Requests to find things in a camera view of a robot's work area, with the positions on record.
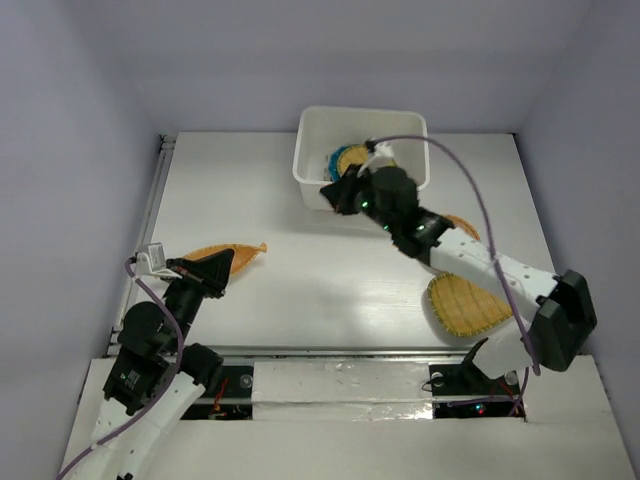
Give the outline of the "blue polka dot ceramic plate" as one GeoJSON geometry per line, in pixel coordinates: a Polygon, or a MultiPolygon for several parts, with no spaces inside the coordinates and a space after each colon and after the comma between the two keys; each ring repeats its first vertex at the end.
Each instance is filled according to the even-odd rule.
{"type": "Polygon", "coordinates": [[[341,155],[349,148],[350,148],[350,145],[341,146],[336,150],[334,150],[328,156],[327,173],[330,181],[335,182],[341,178],[342,174],[339,172],[339,167],[338,167],[339,159],[341,155]]]}

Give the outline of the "orange fish-shaped woven plate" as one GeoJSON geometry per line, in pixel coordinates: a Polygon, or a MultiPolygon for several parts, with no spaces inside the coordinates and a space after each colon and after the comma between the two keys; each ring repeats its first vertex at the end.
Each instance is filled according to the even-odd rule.
{"type": "Polygon", "coordinates": [[[260,245],[248,245],[241,243],[226,243],[206,246],[182,256],[186,261],[204,263],[206,271],[215,271],[216,267],[223,265],[222,261],[213,262],[212,258],[218,256],[224,250],[232,250],[233,258],[230,263],[230,275],[239,274],[253,262],[259,254],[266,253],[268,246],[265,242],[260,245]]]}

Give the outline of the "round green-rimmed bamboo plate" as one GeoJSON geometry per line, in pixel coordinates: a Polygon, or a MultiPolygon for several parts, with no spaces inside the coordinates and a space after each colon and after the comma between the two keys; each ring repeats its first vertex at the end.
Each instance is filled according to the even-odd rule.
{"type": "Polygon", "coordinates": [[[368,160],[369,149],[363,144],[352,144],[339,159],[339,172],[343,175],[350,165],[360,167],[368,160]]]}

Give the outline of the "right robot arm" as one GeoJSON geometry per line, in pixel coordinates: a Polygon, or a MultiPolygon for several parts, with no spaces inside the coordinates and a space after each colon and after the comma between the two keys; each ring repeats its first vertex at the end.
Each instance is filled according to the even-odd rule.
{"type": "Polygon", "coordinates": [[[473,239],[451,220],[421,207],[416,183],[401,168],[361,172],[352,166],[320,193],[335,213],[363,214],[378,224],[407,257],[509,304],[515,331],[479,340],[458,369],[470,391],[482,392],[504,374],[527,367],[566,371],[597,325],[583,275],[538,270],[473,239]]]}

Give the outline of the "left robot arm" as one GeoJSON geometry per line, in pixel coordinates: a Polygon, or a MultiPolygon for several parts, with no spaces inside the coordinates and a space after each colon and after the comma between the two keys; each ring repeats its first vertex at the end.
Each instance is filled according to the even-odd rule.
{"type": "Polygon", "coordinates": [[[127,259],[127,275],[148,299],[124,316],[90,443],[59,478],[145,478],[181,417],[218,390],[223,358],[185,340],[202,302],[224,295],[234,256],[224,248],[195,260],[168,259],[155,243],[127,259]]]}

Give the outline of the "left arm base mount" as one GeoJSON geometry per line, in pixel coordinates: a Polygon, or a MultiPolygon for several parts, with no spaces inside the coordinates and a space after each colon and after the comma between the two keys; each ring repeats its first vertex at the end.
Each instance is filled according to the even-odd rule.
{"type": "Polygon", "coordinates": [[[205,393],[183,413],[181,419],[239,421],[253,416],[254,363],[226,359],[217,388],[205,393]]]}

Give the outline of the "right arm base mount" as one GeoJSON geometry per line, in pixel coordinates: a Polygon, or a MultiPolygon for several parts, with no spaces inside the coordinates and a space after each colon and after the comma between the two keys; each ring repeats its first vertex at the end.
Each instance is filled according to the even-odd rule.
{"type": "Polygon", "coordinates": [[[458,364],[429,367],[421,389],[437,398],[436,418],[525,418],[523,389],[518,374],[509,371],[496,379],[487,377],[474,363],[478,351],[488,341],[476,343],[458,364]]]}

